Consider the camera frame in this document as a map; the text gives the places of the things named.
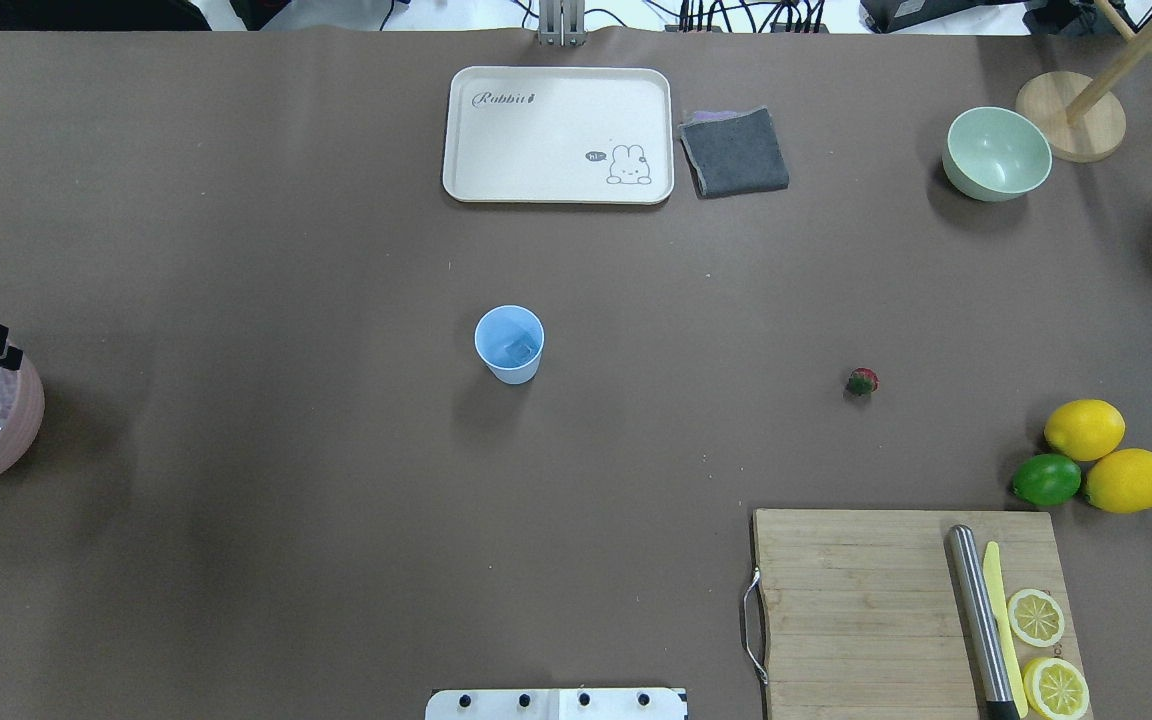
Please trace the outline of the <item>ice cube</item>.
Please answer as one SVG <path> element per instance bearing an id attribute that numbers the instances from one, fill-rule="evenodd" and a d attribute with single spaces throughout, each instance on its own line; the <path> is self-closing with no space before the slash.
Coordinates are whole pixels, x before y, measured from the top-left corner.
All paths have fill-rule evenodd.
<path id="1" fill-rule="evenodd" d="M 535 338 L 520 336 L 500 347 L 499 365 L 507 367 L 525 366 L 539 355 L 541 346 Z"/>

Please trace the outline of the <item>red strawberry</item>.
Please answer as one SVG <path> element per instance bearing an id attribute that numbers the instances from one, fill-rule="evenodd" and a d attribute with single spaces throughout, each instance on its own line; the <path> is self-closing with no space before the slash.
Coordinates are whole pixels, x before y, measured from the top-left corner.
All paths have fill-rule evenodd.
<path id="1" fill-rule="evenodd" d="M 873 369 L 858 366 L 847 374 L 844 387 L 852 397 L 867 397 L 881 387 L 881 379 Z"/>

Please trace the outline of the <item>light blue plastic cup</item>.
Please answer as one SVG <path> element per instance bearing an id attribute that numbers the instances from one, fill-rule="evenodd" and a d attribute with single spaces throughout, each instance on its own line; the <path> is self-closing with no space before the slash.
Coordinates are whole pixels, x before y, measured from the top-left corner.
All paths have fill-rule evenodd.
<path id="1" fill-rule="evenodd" d="M 494 306 L 482 316 L 473 332 L 473 347 L 500 382 L 521 386 L 538 373 L 545 347 L 539 316 L 526 306 Z"/>

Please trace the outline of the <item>wooden cup tree stand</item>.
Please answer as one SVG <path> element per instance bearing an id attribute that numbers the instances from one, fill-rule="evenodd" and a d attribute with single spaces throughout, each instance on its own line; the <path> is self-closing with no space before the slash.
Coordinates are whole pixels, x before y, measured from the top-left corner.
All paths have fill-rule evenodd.
<path id="1" fill-rule="evenodd" d="M 1101 161 L 1121 146 L 1126 111 L 1112 88 L 1152 54 L 1152 15 L 1134 29 L 1108 1 L 1094 6 L 1124 40 L 1111 63 L 1094 78 L 1069 70 L 1039 74 L 1016 96 L 1016 113 L 1043 132 L 1052 156 L 1064 161 Z"/>

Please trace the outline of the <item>cream rabbit tray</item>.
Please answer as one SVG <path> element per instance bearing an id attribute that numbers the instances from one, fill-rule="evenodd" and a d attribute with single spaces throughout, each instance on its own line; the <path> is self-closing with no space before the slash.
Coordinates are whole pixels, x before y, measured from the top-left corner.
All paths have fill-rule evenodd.
<path id="1" fill-rule="evenodd" d="M 669 82 L 647 68 L 463 68 L 450 81 L 442 184 L 461 202 L 667 200 Z"/>

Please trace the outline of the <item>grey folded cloth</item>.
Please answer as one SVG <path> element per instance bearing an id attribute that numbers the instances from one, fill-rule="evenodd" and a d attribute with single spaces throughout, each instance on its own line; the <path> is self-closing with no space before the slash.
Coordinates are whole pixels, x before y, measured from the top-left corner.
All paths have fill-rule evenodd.
<path id="1" fill-rule="evenodd" d="M 786 190 L 790 183 L 768 108 L 695 111 L 679 126 L 703 199 Z"/>

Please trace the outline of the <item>mint green bowl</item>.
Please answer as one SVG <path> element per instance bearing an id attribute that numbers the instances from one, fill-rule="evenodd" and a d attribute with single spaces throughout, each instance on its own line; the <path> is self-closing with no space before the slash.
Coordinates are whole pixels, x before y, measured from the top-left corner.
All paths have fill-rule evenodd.
<path id="1" fill-rule="evenodd" d="M 948 182 L 969 199 L 1020 199 L 1047 181 L 1053 156 L 1029 119 L 1006 108 L 965 109 L 952 120 L 942 150 Z"/>

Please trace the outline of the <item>green lime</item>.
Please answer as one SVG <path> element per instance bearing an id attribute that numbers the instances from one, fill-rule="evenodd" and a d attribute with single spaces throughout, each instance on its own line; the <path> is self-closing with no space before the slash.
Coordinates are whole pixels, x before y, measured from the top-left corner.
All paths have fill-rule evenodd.
<path id="1" fill-rule="evenodd" d="M 1078 495 L 1082 480 L 1078 462 L 1061 454 L 1039 454 L 1011 473 L 1011 495 L 1039 507 L 1058 506 Z"/>

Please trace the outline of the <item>yellow lemon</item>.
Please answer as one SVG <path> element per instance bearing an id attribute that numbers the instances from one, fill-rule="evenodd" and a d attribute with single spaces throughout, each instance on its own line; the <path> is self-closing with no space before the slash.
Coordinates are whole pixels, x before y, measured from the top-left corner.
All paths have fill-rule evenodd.
<path id="1" fill-rule="evenodd" d="M 1126 418 L 1101 397 L 1078 397 L 1048 415 L 1043 437 L 1052 450 L 1076 462 L 1091 462 L 1116 450 L 1123 442 Z"/>
<path id="2" fill-rule="evenodd" d="M 1098 460 L 1085 473 L 1083 495 L 1102 511 L 1152 509 L 1152 450 L 1123 448 Z"/>

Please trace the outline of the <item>lemon slice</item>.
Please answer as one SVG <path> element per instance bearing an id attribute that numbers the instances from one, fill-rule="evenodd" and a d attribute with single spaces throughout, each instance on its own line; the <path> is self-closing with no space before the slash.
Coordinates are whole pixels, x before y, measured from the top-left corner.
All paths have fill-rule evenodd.
<path id="1" fill-rule="evenodd" d="M 1059 659 L 1033 659 L 1021 670 L 1028 706 L 1043 719 L 1084 719 L 1091 691 L 1082 670 Z"/>
<path id="2" fill-rule="evenodd" d="M 1006 606 L 1011 635 L 1030 647 L 1055 647 L 1064 638 L 1068 616 L 1055 597 L 1037 588 L 1016 591 Z"/>

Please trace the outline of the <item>aluminium frame post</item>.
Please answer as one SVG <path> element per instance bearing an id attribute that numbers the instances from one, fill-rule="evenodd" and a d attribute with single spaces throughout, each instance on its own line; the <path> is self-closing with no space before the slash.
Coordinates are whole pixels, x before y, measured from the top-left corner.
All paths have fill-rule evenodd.
<path id="1" fill-rule="evenodd" d="M 585 45 L 584 0 L 536 1 L 538 13 L 538 41 L 550 47 L 579 47 Z"/>

